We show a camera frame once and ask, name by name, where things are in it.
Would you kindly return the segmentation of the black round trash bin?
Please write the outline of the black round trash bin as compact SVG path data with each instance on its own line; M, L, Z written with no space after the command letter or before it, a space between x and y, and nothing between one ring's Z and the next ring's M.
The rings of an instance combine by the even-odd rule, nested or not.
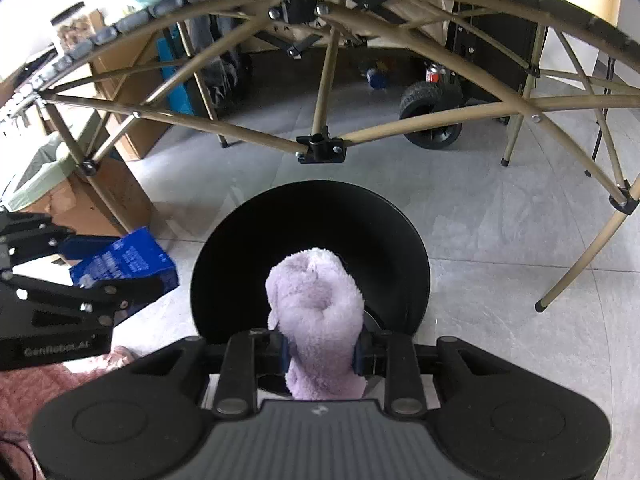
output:
M426 312L431 269L420 234L386 198L345 182L300 181L239 206L209 235L191 280L191 311L209 348L264 328L265 281L285 257L305 249L337 255L356 281L364 310L390 333L383 372L394 399L423 398L410 344Z

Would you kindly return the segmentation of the cardboard box with green bag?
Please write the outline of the cardboard box with green bag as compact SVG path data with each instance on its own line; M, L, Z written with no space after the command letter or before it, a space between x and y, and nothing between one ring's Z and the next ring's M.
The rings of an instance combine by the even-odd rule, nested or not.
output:
M79 234L126 232L75 168L70 152L56 132L39 145L23 144L12 155L14 175L1 185L1 206L5 210L48 214L59 226L68 226ZM96 180L112 193L134 228L150 224L152 202L121 159L105 159Z

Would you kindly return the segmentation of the blue printed box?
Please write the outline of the blue printed box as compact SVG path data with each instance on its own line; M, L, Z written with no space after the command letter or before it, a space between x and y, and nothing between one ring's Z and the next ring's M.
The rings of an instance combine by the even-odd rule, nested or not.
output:
M175 263L145 226L119 237L118 242L91 258L74 261L70 278L80 287L116 289L120 299L116 324L179 285Z

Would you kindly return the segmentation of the pink fluffy rug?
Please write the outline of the pink fluffy rug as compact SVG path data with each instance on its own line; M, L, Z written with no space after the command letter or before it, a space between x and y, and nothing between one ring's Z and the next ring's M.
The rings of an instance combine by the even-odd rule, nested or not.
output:
M125 347L104 356L1 373L1 478L43 479L27 433L44 404L137 359Z

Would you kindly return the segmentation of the black wagon cart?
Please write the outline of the black wagon cart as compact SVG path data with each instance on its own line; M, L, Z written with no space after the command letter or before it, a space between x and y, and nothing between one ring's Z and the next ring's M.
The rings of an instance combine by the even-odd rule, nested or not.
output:
M527 77L538 72L538 63L534 60L538 26L524 18L469 3L455 2L449 11L459 13L465 24L447 23L445 48L522 93ZM399 117L408 119L496 99L453 70L428 60L421 79L402 95Z

